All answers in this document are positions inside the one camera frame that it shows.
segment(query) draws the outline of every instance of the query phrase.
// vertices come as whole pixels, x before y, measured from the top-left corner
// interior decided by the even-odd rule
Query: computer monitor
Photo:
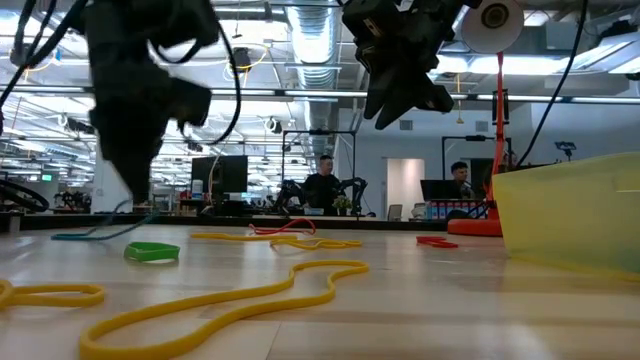
[[[191,161],[191,186],[193,186],[193,180],[202,180],[202,188],[204,192],[208,192],[209,172],[215,159],[215,157],[206,157],[194,158]],[[220,156],[213,171],[213,192],[218,194],[247,192],[248,172],[247,156]]]
[[[460,199],[460,190],[453,180],[420,180],[424,201]]]

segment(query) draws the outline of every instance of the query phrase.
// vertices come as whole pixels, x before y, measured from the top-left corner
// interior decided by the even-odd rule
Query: man
[[[455,193],[460,194],[458,199],[474,199],[475,194],[471,189],[470,184],[467,182],[467,176],[469,175],[469,167],[467,163],[458,161],[451,165],[451,175],[453,175],[453,181],[455,184]]]
[[[310,175],[302,185],[307,204],[324,209],[325,215],[338,215],[333,200],[338,196],[340,180],[333,176],[333,159],[329,155],[320,157],[318,173]]]

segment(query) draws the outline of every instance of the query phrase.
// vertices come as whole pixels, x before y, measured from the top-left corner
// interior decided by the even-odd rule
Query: wooden table
[[[161,302],[269,284],[285,279],[294,264],[320,259],[367,261],[371,271],[338,280],[337,296],[329,304],[237,322],[179,359],[640,358],[640,284],[512,261],[501,239],[449,236],[460,248],[434,249],[416,246],[415,236],[425,233],[320,230],[323,237],[361,240],[363,247],[300,251],[263,242],[189,238],[198,231],[248,233],[145,225],[93,244],[51,241],[49,236],[59,230],[4,237],[0,274],[14,285],[96,283],[108,294],[104,304],[86,309],[5,309],[0,316],[3,358],[77,359],[79,335],[99,320]],[[126,261],[122,254],[130,241],[179,245],[180,262],[153,266]],[[304,270],[295,288],[267,299],[317,295],[333,270]],[[239,305],[264,300],[148,320],[101,342],[134,346],[167,341]]]

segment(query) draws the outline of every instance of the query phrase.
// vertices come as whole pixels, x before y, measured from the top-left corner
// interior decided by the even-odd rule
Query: tape roll
[[[524,28],[524,11],[515,0],[485,0],[462,21],[462,40],[472,50],[495,54],[518,39]]]

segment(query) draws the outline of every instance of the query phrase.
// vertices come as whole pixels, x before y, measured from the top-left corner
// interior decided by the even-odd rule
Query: teal cable
[[[140,226],[144,225],[144,224],[148,224],[149,222],[151,222],[151,220],[153,220],[153,218],[156,216],[155,212],[152,212],[151,214],[149,214],[147,217],[145,217],[144,219],[140,220],[139,222],[133,224],[132,226],[120,230],[114,234],[110,234],[110,235],[103,235],[103,236],[90,236],[91,234],[93,234],[94,232],[107,227],[108,225],[110,225],[113,222],[113,219],[115,218],[118,210],[124,206],[125,204],[127,204],[129,201],[131,200],[125,200],[122,201],[121,203],[119,203],[115,209],[113,209],[113,212],[104,220],[102,221],[100,224],[98,224],[97,226],[93,227],[92,229],[90,229],[89,231],[86,231],[84,233],[78,233],[78,234],[55,234],[51,236],[51,240],[63,240],[63,241],[97,241],[97,240],[109,240],[109,239],[113,239],[117,236],[120,236],[122,234],[126,234],[130,231],[133,231],[137,228],[139,228]]]

